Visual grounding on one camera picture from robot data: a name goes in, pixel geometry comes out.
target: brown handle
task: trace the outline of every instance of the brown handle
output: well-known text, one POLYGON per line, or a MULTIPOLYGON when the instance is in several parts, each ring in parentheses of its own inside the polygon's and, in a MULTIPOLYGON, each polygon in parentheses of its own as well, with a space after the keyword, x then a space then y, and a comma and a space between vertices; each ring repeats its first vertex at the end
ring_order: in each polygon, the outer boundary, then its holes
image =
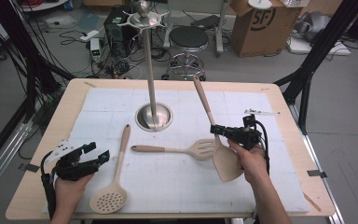
POLYGON ((151 147, 151 146, 142 146, 142 145, 132 146, 131 149, 137 152, 164 152, 165 151, 165 147, 151 147))
POLYGON ((208 115, 208 119, 212 125, 214 125, 214 119, 212 117, 211 108, 209 107, 208 100, 206 99, 205 91, 202 88, 199 77, 194 76, 193 78, 194 86, 196 87, 197 93, 201 99, 202 105, 204 106, 205 112, 208 115))
POLYGON ((115 180, 119 179, 120 172, 121 172, 121 165, 123 163, 124 158, 124 151, 126 150, 127 144, 129 142, 131 132, 130 124, 127 124, 124 127, 123 135, 121 136, 121 144, 120 144, 120 152, 118 153, 118 161, 117 161, 117 168, 115 173, 115 180))

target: stool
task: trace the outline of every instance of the stool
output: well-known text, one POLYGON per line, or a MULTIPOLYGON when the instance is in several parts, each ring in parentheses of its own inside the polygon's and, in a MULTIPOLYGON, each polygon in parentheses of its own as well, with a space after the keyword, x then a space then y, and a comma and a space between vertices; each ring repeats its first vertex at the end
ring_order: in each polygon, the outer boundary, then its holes
POLYGON ((170 72, 179 76, 192 77, 198 76, 205 81, 205 71, 203 61, 190 52, 197 52, 208 47, 208 36, 198 27, 181 26, 170 32, 169 40, 171 46, 183 50, 184 53, 176 54, 168 64, 167 74, 162 75, 162 80, 168 80, 170 72))

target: slotted spoon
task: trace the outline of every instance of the slotted spoon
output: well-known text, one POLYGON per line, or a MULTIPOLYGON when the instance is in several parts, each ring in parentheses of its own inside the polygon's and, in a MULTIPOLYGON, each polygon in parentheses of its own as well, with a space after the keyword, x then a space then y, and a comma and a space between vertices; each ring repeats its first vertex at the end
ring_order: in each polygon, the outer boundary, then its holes
MULTIPOLYGON (((200 79, 197 76, 194 76, 193 80, 202 105, 208 115, 208 119, 211 122, 211 125, 215 125, 211 108, 209 107, 205 92, 200 83, 200 79)), ((213 154, 213 164, 219 174, 220 180, 222 182, 228 182, 238 178, 238 176, 243 174, 243 170, 237 166, 237 153, 235 153, 231 148, 224 146, 220 141, 219 135, 214 135, 214 141, 215 148, 213 154)))
POLYGON ((91 209, 100 214, 114 213, 124 206, 127 201, 127 192, 119 183, 124 151, 130 138, 131 126, 127 124, 121 137, 120 152, 118 154, 115 178, 112 183, 92 195, 89 200, 91 209))
POLYGON ((200 139, 193 146, 180 149, 173 147, 151 147, 151 146, 132 146, 132 150, 137 152, 179 152, 187 153, 199 161, 206 161, 213 157, 214 139, 200 139))

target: beige utensil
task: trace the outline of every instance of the beige utensil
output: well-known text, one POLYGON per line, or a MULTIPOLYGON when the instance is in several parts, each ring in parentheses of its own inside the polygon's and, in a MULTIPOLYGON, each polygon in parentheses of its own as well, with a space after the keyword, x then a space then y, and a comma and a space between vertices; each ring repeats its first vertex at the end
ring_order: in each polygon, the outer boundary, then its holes
POLYGON ((119 183, 121 166, 124 158, 124 151, 130 138, 131 126, 127 124, 121 137, 120 152, 118 154, 115 178, 112 183, 92 195, 89 200, 91 209, 100 214, 114 213, 124 206, 127 201, 127 192, 119 183))
POLYGON ((173 147, 151 147, 151 146, 132 146, 132 150, 137 152, 179 152, 187 153, 199 161, 206 161, 212 158, 214 152, 214 139, 200 139, 190 148, 180 149, 173 147))
MULTIPOLYGON (((194 76, 194 85, 196 86, 197 93, 199 94, 211 125, 215 125, 211 108, 209 107, 205 92, 197 76, 194 76)), ((238 178, 238 176, 243 174, 243 170, 237 166, 237 153, 231 148, 224 146, 220 141, 219 135, 215 134, 214 140, 213 164, 219 174, 220 180, 222 180, 222 182, 228 182, 238 178)))

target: white connector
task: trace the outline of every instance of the white connector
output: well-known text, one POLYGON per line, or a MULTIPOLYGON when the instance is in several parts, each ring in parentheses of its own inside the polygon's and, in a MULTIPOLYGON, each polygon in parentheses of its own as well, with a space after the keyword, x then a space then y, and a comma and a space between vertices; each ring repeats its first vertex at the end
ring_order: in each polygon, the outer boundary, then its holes
POLYGON ((88 39, 92 38, 93 36, 97 35, 98 33, 100 33, 100 32, 93 30, 93 31, 90 31, 86 36, 81 36, 80 39, 83 41, 87 41, 88 39))

